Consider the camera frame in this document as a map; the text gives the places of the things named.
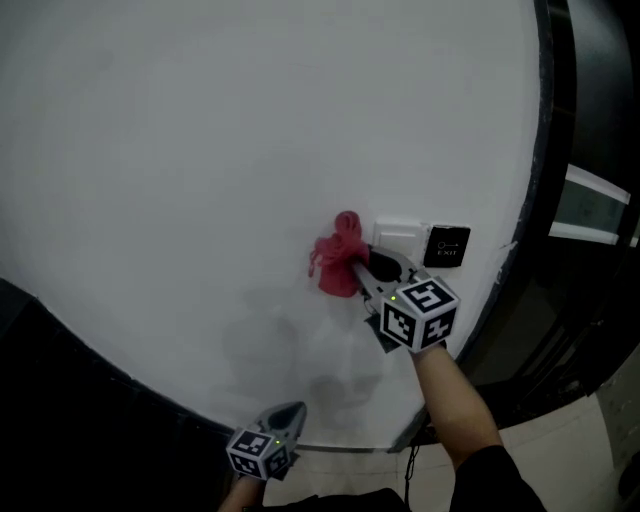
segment white wall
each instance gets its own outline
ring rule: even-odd
[[[306,277],[341,210],[463,223],[450,348],[511,241],[537,128],[529,0],[5,2],[0,262],[87,344],[214,419],[307,401],[389,446],[421,406],[362,301]]]

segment black cable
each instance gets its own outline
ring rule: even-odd
[[[407,471],[404,474],[404,504],[407,506],[409,510],[411,510],[411,507],[409,506],[409,480],[413,478],[413,468],[415,466],[416,457],[419,451],[420,451],[419,446],[415,446],[415,445],[411,446],[411,453],[409,454],[409,462],[407,462]]]

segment white switch plate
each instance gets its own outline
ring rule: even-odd
[[[424,256],[429,226],[403,217],[378,217],[373,226],[373,245],[404,254],[419,265]]]

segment floor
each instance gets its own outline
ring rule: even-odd
[[[549,512],[616,510],[618,473],[595,395],[501,434],[523,478]],[[284,482],[269,483],[265,505],[283,505],[313,494],[363,494],[383,487],[404,496],[407,451],[398,455],[301,451],[300,455]],[[411,480],[411,508],[447,511],[454,482],[442,446],[423,446]]]
[[[626,466],[640,452],[640,346],[597,391],[609,432],[615,466]]]

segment forearm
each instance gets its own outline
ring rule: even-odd
[[[502,444],[489,408],[444,348],[428,349],[413,362],[433,426],[456,469],[478,450]]]
[[[243,507],[262,505],[265,485],[266,482],[257,478],[242,477],[233,486],[218,512],[242,512]]]

